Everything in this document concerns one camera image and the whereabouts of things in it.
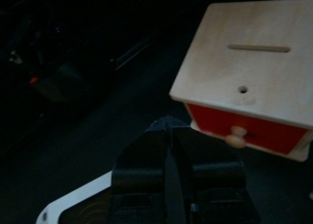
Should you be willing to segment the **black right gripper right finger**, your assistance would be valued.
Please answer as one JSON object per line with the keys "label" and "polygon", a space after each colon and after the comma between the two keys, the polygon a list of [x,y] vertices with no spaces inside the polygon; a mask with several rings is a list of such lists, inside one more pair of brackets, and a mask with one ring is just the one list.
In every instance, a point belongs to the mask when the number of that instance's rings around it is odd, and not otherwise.
{"label": "black right gripper right finger", "polygon": [[171,122],[170,139],[179,181],[171,224],[261,224],[243,163],[231,149],[180,120]]}

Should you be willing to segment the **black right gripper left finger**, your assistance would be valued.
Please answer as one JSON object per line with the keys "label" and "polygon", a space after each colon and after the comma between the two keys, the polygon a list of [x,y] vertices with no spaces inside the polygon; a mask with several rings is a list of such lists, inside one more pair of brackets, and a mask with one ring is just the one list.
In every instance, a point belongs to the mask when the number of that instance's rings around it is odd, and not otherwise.
{"label": "black right gripper left finger", "polygon": [[172,119],[155,121],[123,148],[111,175],[107,224],[164,224],[164,159]]}

